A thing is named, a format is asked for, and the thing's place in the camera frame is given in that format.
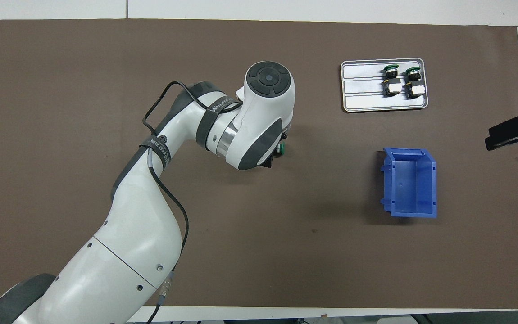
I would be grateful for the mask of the grey metal tray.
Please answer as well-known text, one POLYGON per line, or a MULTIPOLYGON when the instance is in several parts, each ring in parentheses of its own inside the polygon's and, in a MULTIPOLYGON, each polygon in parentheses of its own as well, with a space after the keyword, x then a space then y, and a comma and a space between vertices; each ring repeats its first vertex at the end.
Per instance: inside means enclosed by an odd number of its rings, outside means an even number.
POLYGON ((343 109, 348 113, 385 112, 423 109, 428 105, 428 94, 408 99, 405 93, 405 70, 420 66, 427 89, 425 64, 422 58, 391 58, 344 61, 340 65, 343 109), (383 68, 398 64, 398 78, 402 91, 392 97, 383 94, 383 68))

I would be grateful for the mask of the blue plastic bin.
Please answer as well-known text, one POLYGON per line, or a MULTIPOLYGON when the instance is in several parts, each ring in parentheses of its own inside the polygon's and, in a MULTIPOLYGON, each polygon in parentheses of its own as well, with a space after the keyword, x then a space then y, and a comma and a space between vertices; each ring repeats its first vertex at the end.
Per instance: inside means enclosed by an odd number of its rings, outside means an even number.
POLYGON ((437 163, 426 149, 383 148, 381 204, 392 217, 437 217, 437 163))

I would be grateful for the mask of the brown table mat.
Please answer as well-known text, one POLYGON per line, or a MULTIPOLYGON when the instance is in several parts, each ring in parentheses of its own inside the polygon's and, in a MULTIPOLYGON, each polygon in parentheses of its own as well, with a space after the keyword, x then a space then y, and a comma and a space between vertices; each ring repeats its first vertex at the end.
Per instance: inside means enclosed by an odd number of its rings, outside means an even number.
POLYGON ((173 306, 518 308, 514 27, 210 20, 0 20, 0 295, 59 274, 173 80, 233 95, 257 61, 295 79, 286 152, 238 171, 195 142, 162 175, 190 233, 173 306), (422 58, 423 109, 349 113, 344 61, 422 58), (383 148, 437 163, 437 217, 383 209, 383 148))

